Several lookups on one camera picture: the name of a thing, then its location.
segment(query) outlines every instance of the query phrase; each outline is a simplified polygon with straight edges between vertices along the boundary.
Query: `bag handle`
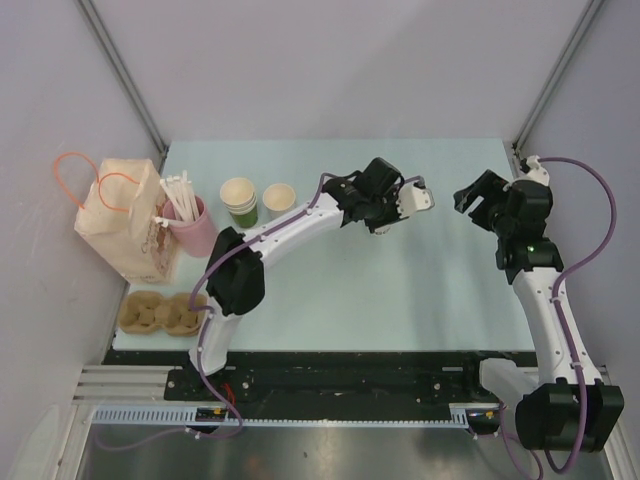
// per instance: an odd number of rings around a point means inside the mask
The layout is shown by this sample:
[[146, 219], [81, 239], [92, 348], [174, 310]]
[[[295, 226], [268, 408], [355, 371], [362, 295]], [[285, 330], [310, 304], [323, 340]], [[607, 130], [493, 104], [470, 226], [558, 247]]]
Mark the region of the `bag handle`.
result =
[[113, 176], [118, 176], [118, 177], [123, 177], [126, 178], [127, 180], [129, 180], [131, 183], [134, 183], [136, 185], [140, 185], [140, 182], [136, 182], [133, 178], [131, 178], [129, 175], [125, 175], [124, 173], [120, 173], [120, 172], [112, 172], [112, 173], [107, 173], [104, 177], [102, 177], [99, 181], [98, 181], [98, 196], [100, 197], [100, 201], [102, 202], [102, 204], [107, 207], [110, 210], [115, 210], [116, 212], [123, 212], [123, 213], [129, 213], [129, 209], [128, 208], [120, 208], [120, 207], [112, 207], [111, 205], [109, 205], [107, 202], [104, 201], [104, 198], [102, 198], [102, 182], [105, 181], [107, 178], [109, 177], [113, 177]]
[[73, 193], [71, 193], [71, 190], [69, 190], [67, 185], [62, 181], [62, 178], [60, 177], [60, 172], [58, 172], [58, 167], [60, 166], [60, 162], [63, 159], [65, 159], [67, 157], [72, 157], [72, 156], [77, 156], [77, 157], [84, 158], [87, 161], [87, 163], [89, 163], [89, 165], [91, 165], [93, 167], [93, 171], [96, 173], [96, 181], [99, 181], [100, 174], [98, 173], [98, 167], [96, 167], [96, 164], [93, 163], [93, 161], [89, 157], [87, 157], [84, 153], [80, 153], [80, 152], [63, 153], [58, 158], [56, 158], [55, 162], [53, 162], [53, 174], [55, 175], [56, 180], [58, 181], [58, 183], [62, 187], [62, 190], [64, 190], [64, 193], [67, 194], [67, 196], [71, 199], [71, 201], [73, 203], [75, 203], [78, 207], [84, 209], [84, 204], [82, 202], [80, 202], [80, 200], [78, 200]]
[[67, 187], [67, 185], [64, 183], [64, 181], [60, 177], [60, 172], [58, 171], [58, 169], [60, 167], [60, 162], [63, 159], [67, 158], [67, 157], [73, 157], [73, 156], [77, 156], [77, 157], [83, 158], [84, 160], [87, 161], [87, 163], [89, 165], [91, 165], [93, 167], [93, 171], [96, 173], [96, 182], [98, 182], [98, 196], [100, 197], [100, 201], [102, 202], [102, 204], [105, 207], [107, 207], [108, 209], [110, 209], [110, 210], [115, 210], [116, 212], [129, 213], [129, 209], [128, 208], [112, 207], [111, 205], [109, 205], [107, 202], [104, 201], [104, 198], [102, 197], [102, 191], [101, 191], [101, 189], [102, 189], [102, 181], [107, 177], [118, 175], [120, 177], [126, 178], [131, 183], [135, 183], [136, 185], [140, 185], [140, 182], [136, 182], [129, 175], [125, 175], [124, 173], [120, 173], [120, 172], [107, 173], [104, 177], [100, 178], [100, 173], [98, 172], [98, 167], [93, 162], [93, 160], [91, 160], [84, 153], [80, 153], [80, 152], [63, 153], [58, 158], [56, 158], [56, 160], [53, 162], [53, 174], [56, 177], [56, 180], [58, 181], [60, 186], [62, 187], [62, 190], [64, 190], [64, 193], [67, 194], [67, 196], [71, 199], [71, 201], [73, 203], [75, 203], [79, 208], [82, 208], [84, 210], [84, 204], [82, 202], [80, 202], [80, 200], [78, 200], [73, 193], [71, 193], [71, 190], [69, 190], [69, 187]]

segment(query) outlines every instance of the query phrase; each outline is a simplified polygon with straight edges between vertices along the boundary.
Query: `light blue table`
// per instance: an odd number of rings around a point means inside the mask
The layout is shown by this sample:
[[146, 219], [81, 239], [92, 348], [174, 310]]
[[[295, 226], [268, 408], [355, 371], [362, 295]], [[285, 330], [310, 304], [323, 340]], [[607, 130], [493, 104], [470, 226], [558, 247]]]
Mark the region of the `light blue table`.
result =
[[[242, 320], [232, 349], [533, 350], [524, 313], [496, 269], [495, 236], [453, 210], [453, 192], [485, 169], [510, 176], [500, 140], [175, 142], [164, 175], [188, 170], [222, 230], [231, 219], [218, 192], [231, 177], [250, 178], [260, 196], [272, 183], [288, 183], [303, 202], [322, 172], [348, 174], [376, 156], [406, 177], [423, 175], [436, 207], [383, 236], [352, 224], [289, 254], [268, 272], [266, 298]], [[260, 222], [266, 222], [260, 206]], [[153, 289], [190, 291], [205, 265], [205, 259], [183, 255], [174, 285]], [[186, 350], [194, 343], [162, 331], [118, 331], [113, 345]]]

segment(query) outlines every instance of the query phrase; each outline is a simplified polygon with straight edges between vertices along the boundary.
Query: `paper cup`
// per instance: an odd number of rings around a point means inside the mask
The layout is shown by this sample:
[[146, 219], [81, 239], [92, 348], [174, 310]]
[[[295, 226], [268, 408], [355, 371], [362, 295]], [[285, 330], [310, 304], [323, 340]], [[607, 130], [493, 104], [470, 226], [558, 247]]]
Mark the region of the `paper cup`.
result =
[[[185, 227], [170, 225], [169, 229], [188, 255], [192, 257], [208, 257], [213, 251], [216, 238], [218, 238], [218, 230], [211, 220], [207, 206], [198, 196], [196, 196], [196, 204], [198, 205], [200, 216], [195, 222]], [[171, 202], [167, 201], [164, 204], [162, 216], [175, 220], [176, 213]]]
[[258, 223], [258, 199], [253, 183], [247, 178], [232, 178], [220, 188], [220, 199], [240, 228]]
[[248, 178], [232, 178], [220, 188], [220, 199], [231, 208], [248, 207], [253, 203], [256, 189]]
[[286, 183], [275, 183], [264, 191], [262, 202], [272, 219], [276, 219], [296, 206], [296, 192]]

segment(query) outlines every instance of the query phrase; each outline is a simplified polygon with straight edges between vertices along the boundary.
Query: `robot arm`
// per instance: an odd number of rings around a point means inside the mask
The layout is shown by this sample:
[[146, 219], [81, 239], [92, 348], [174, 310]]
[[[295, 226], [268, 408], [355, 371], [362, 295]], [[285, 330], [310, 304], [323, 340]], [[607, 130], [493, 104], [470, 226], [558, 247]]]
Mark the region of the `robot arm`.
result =
[[[471, 186], [454, 194], [455, 209], [498, 236], [496, 264], [504, 270], [527, 317], [538, 359], [539, 380], [533, 380], [505, 359], [484, 360], [480, 383], [516, 411], [522, 445], [535, 450], [571, 450], [581, 402], [588, 402], [581, 450], [599, 451], [622, 412], [618, 387], [606, 386], [589, 358], [571, 312], [564, 282], [552, 289], [564, 269], [556, 245], [544, 236], [553, 206], [549, 174], [537, 157], [522, 162], [522, 177], [509, 183], [487, 170]], [[579, 398], [576, 362], [555, 303], [559, 302], [584, 375], [587, 398]]]
[[[313, 200], [266, 225], [245, 234], [231, 227], [220, 232], [207, 269], [227, 252], [242, 244], [249, 246], [209, 277], [209, 304], [218, 313], [199, 342], [205, 375], [224, 367], [242, 316], [264, 298], [266, 270], [286, 253], [323, 232], [352, 222], [364, 221], [373, 234], [386, 233], [394, 223], [433, 206], [431, 192], [421, 178], [405, 181], [395, 167], [376, 158], [363, 172], [331, 176]], [[196, 366], [197, 353], [196, 349], [189, 352]]]

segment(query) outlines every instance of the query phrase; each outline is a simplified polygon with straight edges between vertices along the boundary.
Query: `green cup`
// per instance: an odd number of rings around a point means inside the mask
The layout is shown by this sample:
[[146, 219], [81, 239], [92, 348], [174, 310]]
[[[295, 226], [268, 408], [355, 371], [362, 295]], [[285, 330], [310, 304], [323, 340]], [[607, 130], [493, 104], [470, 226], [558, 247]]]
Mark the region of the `green cup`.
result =
[[240, 228], [251, 228], [258, 223], [256, 189], [249, 179], [227, 180], [220, 189], [220, 199]]
[[233, 213], [229, 211], [231, 218], [240, 228], [251, 228], [258, 223], [258, 204], [255, 203], [253, 208], [247, 213]]

